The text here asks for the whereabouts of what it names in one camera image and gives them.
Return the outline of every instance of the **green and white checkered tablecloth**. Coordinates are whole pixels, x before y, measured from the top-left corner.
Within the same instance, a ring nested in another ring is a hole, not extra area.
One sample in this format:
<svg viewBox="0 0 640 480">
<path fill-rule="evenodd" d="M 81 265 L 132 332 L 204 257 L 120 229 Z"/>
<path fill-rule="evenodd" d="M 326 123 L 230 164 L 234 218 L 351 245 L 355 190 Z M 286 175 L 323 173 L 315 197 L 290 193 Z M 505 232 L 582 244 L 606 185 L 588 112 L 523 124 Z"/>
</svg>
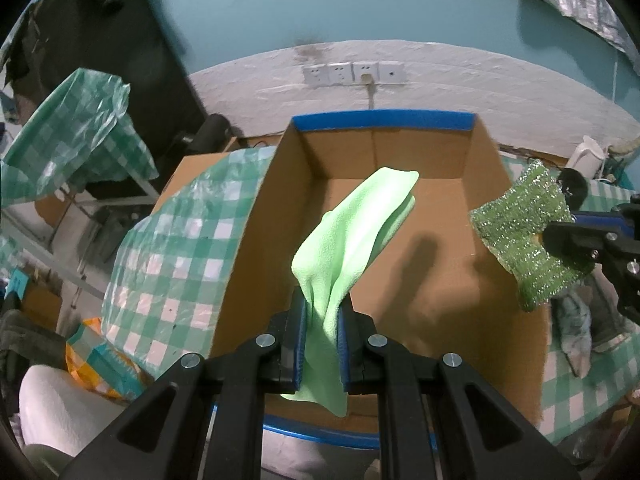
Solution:
<svg viewBox="0 0 640 480">
<path fill-rule="evenodd" d="M 38 107 L 2 159 L 2 207 L 50 195 L 65 182 L 82 190 L 88 182 L 156 178 L 128 104 L 129 85 L 119 77 L 84 68 L 73 72 Z"/>
<path fill-rule="evenodd" d="M 154 377 L 208 355 L 244 225 L 275 147 L 231 152 L 124 238 L 102 333 Z"/>
<path fill-rule="evenodd" d="M 511 179 L 526 165 L 520 158 L 503 156 Z M 590 181 L 583 211 L 608 212 L 617 204 L 629 202 L 632 191 Z M 552 327 L 542 385 L 542 421 L 538 429 L 551 442 L 558 443 L 613 406 L 640 381 L 640 328 L 615 349 L 591 353 L 591 370 L 584 379 L 574 376 L 560 349 L 558 332 Z"/>
</svg>

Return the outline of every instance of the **metal screw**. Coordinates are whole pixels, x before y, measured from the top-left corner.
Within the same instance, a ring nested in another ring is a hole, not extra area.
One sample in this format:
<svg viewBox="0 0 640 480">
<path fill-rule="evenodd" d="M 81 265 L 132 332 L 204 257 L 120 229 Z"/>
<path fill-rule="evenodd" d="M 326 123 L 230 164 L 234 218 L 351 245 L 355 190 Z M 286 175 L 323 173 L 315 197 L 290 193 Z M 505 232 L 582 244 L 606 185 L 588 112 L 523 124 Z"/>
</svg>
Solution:
<svg viewBox="0 0 640 480">
<path fill-rule="evenodd" d="M 449 352 L 443 355 L 442 362 L 451 368 L 457 368 L 462 364 L 462 357 L 453 352 Z"/>
<path fill-rule="evenodd" d="M 198 354 L 185 354 L 180 359 L 183 368 L 193 368 L 200 364 L 200 356 Z"/>
<path fill-rule="evenodd" d="M 377 346 L 377 347 L 384 346 L 388 342 L 386 337 L 384 337 L 382 334 L 370 335 L 367 341 L 369 341 L 369 344 L 371 346 Z"/>
<path fill-rule="evenodd" d="M 635 261 L 629 262 L 628 264 L 626 264 L 626 270 L 628 270 L 632 274 L 637 274 L 638 272 L 640 272 L 640 265 Z"/>
<path fill-rule="evenodd" d="M 257 338 L 255 338 L 255 343 L 262 348 L 266 348 L 267 346 L 271 346 L 276 342 L 276 338 L 271 334 L 260 334 Z"/>
</svg>

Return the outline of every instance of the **light green microfiber cloth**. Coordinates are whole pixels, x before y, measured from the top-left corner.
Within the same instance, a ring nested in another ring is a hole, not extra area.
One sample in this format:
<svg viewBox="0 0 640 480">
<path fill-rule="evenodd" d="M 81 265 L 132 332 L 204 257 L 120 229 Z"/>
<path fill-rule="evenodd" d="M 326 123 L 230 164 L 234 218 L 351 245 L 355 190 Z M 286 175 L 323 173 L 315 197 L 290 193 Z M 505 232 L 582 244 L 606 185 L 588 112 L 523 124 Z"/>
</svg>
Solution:
<svg viewBox="0 0 640 480">
<path fill-rule="evenodd" d="M 300 390 L 283 397 L 347 413 L 337 352 L 338 307 L 396 234 L 412 208 L 417 171 L 381 168 L 360 184 L 300 245 L 291 270 L 307 302 L 305 361 Z"/>
<path fill-rule="evenodd" d="M 552 256 L 540 242 L 552 220 L 574 220 L 558 184 L 539 160 L 530 163 L 503 196 L 473 210 L 469 218 L 482 242 L 515 276 L 526 312 L 593 270 L 592 262 Z"/>
</svg>

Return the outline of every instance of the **white pitcher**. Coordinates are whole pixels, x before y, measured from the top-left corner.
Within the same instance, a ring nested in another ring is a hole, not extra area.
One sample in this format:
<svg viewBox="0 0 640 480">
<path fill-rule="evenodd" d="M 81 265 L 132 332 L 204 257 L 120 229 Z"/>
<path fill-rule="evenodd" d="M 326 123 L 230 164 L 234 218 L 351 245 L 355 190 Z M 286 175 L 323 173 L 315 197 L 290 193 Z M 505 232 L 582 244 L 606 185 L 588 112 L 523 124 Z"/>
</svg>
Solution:
<svg viewBox="0 0 640 480">
<path fill-rule="evenodd" d="M 584 136 L 574 154 L 566 164 L 566 168 L 574 168 L 584 178 L 594 178 L 607 158 L 598 143 L 589 136 Z"/>
</svg>

